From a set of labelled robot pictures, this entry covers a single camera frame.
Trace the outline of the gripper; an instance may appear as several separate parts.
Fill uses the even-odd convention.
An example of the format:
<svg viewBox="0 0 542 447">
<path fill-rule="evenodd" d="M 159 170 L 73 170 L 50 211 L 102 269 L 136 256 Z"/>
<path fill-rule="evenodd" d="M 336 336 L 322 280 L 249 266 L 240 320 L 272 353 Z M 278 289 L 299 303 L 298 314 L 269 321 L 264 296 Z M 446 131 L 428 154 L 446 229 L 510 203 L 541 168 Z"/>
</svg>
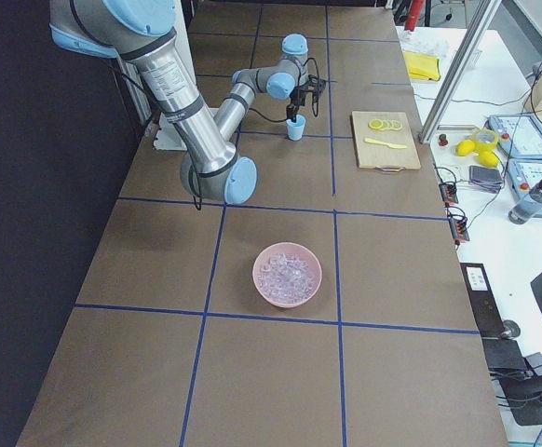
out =
<svg viewBox="0 0 542 447">
<path fill-rule="evenodd" d="M 290 95 L 290 105 L 286 106 L 286 122 L 297 122 L 299 108 L 305 106 L 307 86 L 297 86 Z"/>
</svg>

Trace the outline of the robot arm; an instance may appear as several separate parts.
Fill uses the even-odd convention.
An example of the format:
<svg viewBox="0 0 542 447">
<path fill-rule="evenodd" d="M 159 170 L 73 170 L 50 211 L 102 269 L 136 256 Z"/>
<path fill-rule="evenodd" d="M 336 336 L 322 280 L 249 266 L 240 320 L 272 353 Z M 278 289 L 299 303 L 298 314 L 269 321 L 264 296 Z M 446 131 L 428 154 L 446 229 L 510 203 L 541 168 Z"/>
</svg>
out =
<svg viewBox="0 0 542 447">
<path fill-rule="evenodd" d="M 172 1 L 52 1 L 55 44 L 93 57 L 121 58 L 134 65 L 154 94 L 187 154 L 181 167 L 185 190 L 198 198 L 242 204 L 253 194 L 257 168 L 230 138 L 256 95 L 286 100 L 308 79 L 308 44 L 301 34 L 282 41 L 279 62 L 244 69 L 217 111 L 206 104 L 176 48 Z"/>
</svg>

